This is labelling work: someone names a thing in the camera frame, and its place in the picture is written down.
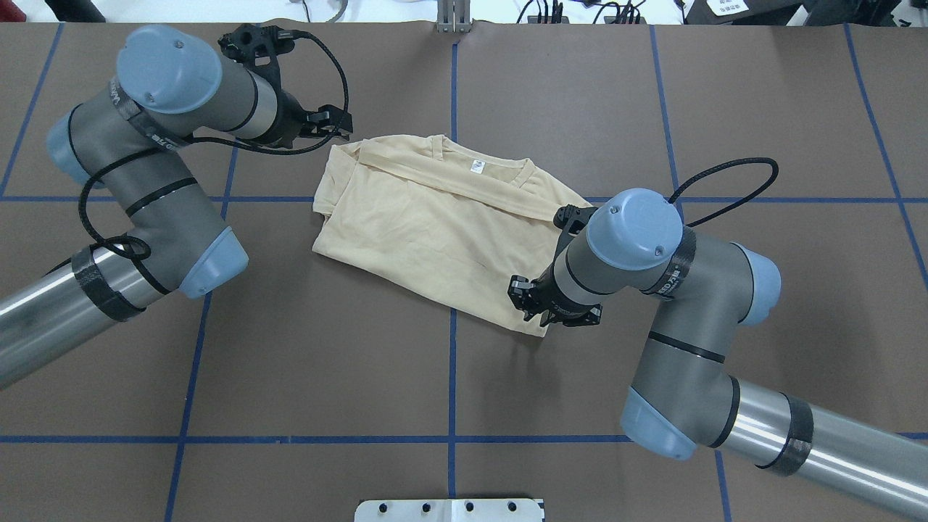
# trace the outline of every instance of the white mounting plate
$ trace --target white mounting plate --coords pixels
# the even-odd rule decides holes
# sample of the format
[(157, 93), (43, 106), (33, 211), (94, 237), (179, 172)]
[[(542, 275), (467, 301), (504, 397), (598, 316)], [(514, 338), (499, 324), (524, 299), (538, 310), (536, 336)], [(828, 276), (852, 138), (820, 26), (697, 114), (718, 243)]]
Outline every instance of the white mounting plate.
[[(426, 504), (429, 511), (423, 511)], [(364, 501), (354, 522), (544, 522), (544, 506), (535, 499)]]

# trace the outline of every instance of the blue plastic cap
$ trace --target blue plastic cap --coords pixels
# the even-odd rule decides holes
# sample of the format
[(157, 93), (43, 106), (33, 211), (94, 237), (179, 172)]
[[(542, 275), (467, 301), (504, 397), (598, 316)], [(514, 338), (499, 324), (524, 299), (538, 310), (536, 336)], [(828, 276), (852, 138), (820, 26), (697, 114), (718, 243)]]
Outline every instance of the blue plastic cap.
[(696, 443), (670, 424), (631, 386), (619, 424), (628, 438), (658, 455), (686, 461), (696, 451)]
[[(45, 148), (48, 150), (48, 155), (51, 156), (55, 166), (61, 169), (61, 172), (70, 176), (78, 185), (83, 186), (90, 179), (90, 175), (81, 166), (81, 162), (77, 161), (77, 156), (74, 155), (74, 147), (71, 146), (71, 130), (69, 126), (73, 112), (74, 110), (71, 110), (71, 112), (65, 114), (48, 131), (48, 135), (45, 136)], [(94, 189), (102, 188), (102, 183), (94, 183)]]
[(180, 291), (196, 299), (236, 277), (247, 265), (248, 254), (232, 228), (226, 227), (181, 281)]
[(190, 112), (210, 100), (223, 80), (219, 55), (209, 44), (166, 25), (129, 34), (116, 58), (125, 92), (155, 112)]
[(751, 266), (754, 277), (754, 298), (751, 300), (751, 309), (741, 320), (741, 324), (757, 324), (763, 322), (770, 313), (770, 309), (780, 300), (780, 269), (777, 265), (760, 254), (751, 252), (744, 246), (732, 243), (744, 252)]
[(620, 192), (586, 225), (586, 240), (602, 262), (622, 270), (647, 270), (670, 259), (683, 237), (674, 205), (648, 189)]

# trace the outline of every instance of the cream t-shirt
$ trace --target cream t-shirt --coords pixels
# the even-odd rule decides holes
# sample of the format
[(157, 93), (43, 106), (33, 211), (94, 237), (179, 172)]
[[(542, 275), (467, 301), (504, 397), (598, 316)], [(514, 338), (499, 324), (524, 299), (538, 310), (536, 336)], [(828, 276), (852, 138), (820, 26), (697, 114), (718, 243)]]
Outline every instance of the cream t-shirt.
[(509, 278), (551, 263), (563, 205), (590, 206), (531, 160), (501, 160), (444, 136), (385, 136), (332, 147), (313, 210), (313, 252), (516, 332)]

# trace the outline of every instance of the white paper label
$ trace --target white paper label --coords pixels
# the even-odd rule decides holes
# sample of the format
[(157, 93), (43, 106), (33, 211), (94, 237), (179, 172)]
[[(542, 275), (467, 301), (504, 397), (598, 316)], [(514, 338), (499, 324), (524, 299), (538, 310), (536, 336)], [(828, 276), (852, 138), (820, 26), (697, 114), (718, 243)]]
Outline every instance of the white paper label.
[(707, 0), (709, 3), (709, 8), (712, 9), (712, 12), (715, 13), (718, 17), (724, 17), (726, 15), (733, 15), (735, 13), (741, 13), (748, 10), (748, 6), (744, 4), (744, 0)]

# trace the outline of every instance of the robotic arm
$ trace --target robotic arm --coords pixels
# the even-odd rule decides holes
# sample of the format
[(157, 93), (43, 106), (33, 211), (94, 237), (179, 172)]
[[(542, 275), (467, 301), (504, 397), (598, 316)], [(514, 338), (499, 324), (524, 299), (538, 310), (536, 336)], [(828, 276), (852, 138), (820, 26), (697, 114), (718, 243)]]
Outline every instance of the robotic arm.
[(767, 317), (780, 272), (747, 248), (684, 227), (647, 189), (599, 209), (564, 207), (554, 262), (509, 296), (529, 320), (599, 323), (600, 303), (626, 286), (662, 299), (621, 418), (635, 442), (688, 459), (697, 445), (928, 520), (928, 448), (724, 373), (735, 329)]
[[(105, 185), (134, 228), (95, 238), (0, 301), (0, 389), (174, 290), (200, 297), (245, 269), (248, 256), (235, 233), (175, 152), (193, 141), (223, 142), (192, 138), (202, 126), (258, 151), (289, 149), (296, 137), (346, 137), (347, 87), (345, 111), (304, 111), (280, 86), (277, 55), (298, 38), (316, 41), (337, 65), (312, 34), (276, 26), (242, 25), (224, 35), (219, 43), (230, 59), (168, 26), (129, 35), (116, 76), (52, 128), (47, 147), (55, 164), (84, 185), (84, 196)], [(256, 65), (258, 58), (269, 62)]]

